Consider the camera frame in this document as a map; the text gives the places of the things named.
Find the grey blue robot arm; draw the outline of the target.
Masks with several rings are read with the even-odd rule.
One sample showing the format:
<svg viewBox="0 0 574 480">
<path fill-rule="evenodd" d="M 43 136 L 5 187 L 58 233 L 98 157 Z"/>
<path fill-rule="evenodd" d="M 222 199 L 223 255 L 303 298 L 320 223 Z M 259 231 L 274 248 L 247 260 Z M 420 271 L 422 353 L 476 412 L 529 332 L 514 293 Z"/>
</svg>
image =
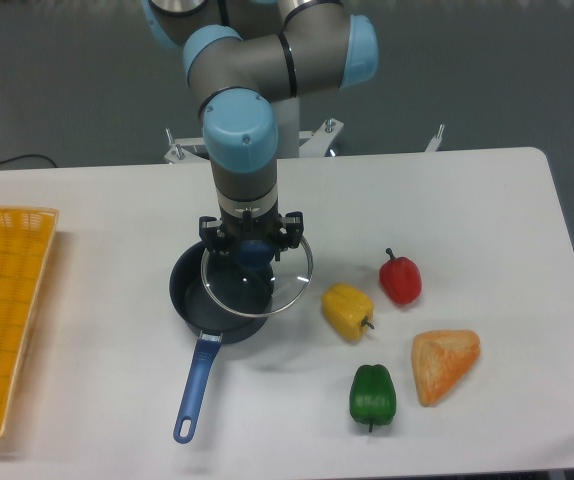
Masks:
<svg viewBox="0 0 574 480">
<path fill-rule="evenodd" d="M 278 210 L 277 102 L 370 80 L 376 31 L 339 1 L 147 1 L 154 32 L 182 50 L 221 211 L 205 248 L 259 268 L 299 247 L 300 213 Z"/>
</svg>

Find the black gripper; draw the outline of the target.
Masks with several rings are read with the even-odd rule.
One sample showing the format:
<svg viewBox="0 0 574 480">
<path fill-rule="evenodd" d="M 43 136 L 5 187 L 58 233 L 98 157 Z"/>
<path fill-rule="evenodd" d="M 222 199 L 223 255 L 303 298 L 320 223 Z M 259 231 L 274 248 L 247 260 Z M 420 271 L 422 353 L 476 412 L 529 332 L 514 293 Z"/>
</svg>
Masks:
<svg viewBox="0 0 574 480">
<path fill-rule="evenodd" d="M 274 249 L 274 259 L 279 261 L 281 254 L 299 247 L 303 236 L 303 213 L 289 212 L 280 215 L 278 206 L 260 216 L 242 213 L 235 216 L 220 208 L 221 219 L 201 216 L 199 236 L 210 253 L 221 258 L 232 259 L 235 249 L 243 242 L 260 241 Z"/>
</svg>

